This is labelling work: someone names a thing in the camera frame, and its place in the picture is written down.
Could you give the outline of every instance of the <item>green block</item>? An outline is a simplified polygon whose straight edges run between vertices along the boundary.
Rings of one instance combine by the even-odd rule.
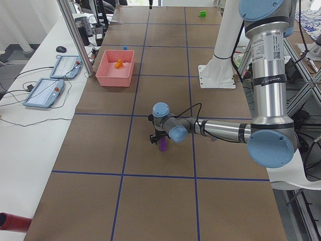
[[[201,11],[199,17],[201,18],[206,17],[206,11]]]

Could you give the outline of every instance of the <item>red cylinder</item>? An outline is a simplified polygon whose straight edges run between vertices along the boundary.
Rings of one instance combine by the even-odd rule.
[[[27,232],[32,219],[13,214],[0,213],[0,230]]]

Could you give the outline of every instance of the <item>blue joint cap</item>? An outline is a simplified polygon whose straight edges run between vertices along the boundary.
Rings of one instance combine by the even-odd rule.
[[[184,126],[174,127],[169,132],[169,137],[176,143],[185,140],[188,132]]]
[[[254,132],[247,142],[251,158],[267,168],[278,168],[289,163],[294,154],[291,141],[282,133],[273,130]]]
[[[168,115],[169,113],[170,113],[170,108],[164,102],[158,102],[152,108],[152,115],[154,117],[161,118],[161,117]]]
[[[267,18],[274,13],[284,0],[258,1],[241,0],[239,13],[245,21],[254,22]]]
[[[294,31],[294,26],[291,27],[291,28],[288,28],[287,30],[285,30],[285,32],[283,33],[283,36],[286,38],[286,37],[289,37],[290,35],[293,34],[293,31]]]

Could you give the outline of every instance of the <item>brown paper table surface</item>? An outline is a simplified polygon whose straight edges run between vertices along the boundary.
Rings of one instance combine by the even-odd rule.
[[[189,135],[160,152],[149,142],[159,101],[173,113],[201,102],[201,117],[250,122],[240,83],[199,87],[219,10],[118,7],[113,20],[94,69],[104,50],[126,45],[131,85],[87,80],[25,240],[286,240],[266,169],[246,145]]]

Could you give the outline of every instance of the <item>pink bin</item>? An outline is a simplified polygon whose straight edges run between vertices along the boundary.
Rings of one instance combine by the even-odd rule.
[[[115,63],[119,59],[123,62],[123,67],[116,69]],[[129,87],[134,63],[133,50],[105,50],[96,73],[99,84]]]

